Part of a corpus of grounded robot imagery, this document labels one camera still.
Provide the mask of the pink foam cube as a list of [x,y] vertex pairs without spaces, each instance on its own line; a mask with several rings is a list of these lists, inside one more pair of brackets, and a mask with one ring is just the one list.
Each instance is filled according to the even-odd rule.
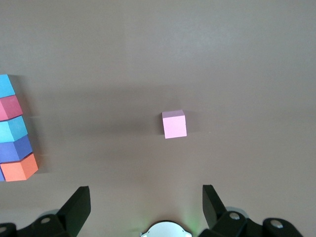
[[162,112],[165,139],[187,136],[186,117],[183,110]]

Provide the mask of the red foam cube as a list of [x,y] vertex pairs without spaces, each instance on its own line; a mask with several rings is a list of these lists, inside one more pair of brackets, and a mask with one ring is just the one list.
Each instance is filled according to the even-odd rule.
[[16,95],[0,98],[0,121],[21,116],[23,111]]

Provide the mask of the brown table cover sheet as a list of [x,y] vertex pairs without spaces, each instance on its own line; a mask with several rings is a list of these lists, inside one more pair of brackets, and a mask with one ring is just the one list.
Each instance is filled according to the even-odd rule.
[[[316,237],[316,0],[0,0],[0,74],[39,170],[0,182],[22,228],[89,186],[78,237],[197,236],[202,186]],[[187,136],[165,139],[162,112]]]

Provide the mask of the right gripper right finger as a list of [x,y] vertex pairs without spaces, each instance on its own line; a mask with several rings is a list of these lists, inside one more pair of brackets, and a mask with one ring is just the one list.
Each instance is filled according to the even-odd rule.
[[259,225],[240,212],[228,211],[212,185],[202,187],[202,208],[208,228],[198,237],[303,237],[284,219],[267,218]]

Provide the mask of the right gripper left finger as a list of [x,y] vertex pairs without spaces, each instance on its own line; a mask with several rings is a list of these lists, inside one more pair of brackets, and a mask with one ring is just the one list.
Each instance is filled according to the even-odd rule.
[[0,237],[77,237],[90,212],[89,187],[81,186],[56,214],[43,215],[19,230],[14,223],[0,223]]

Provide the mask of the orange foam cube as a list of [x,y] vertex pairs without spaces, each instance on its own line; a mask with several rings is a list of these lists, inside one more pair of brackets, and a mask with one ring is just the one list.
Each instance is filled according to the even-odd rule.
[[0,164],[6,182],[25,181],[38,171],[37,161],[33,153],[19,161]]

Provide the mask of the blue foam cube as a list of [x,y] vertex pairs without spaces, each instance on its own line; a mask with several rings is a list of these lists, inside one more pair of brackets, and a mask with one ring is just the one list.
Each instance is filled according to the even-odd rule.
[[28,134],[22,116],[0,121],[0,143],[14,142]]
[[15,91],[7,74],[0,75],[0,98],[15,95]]

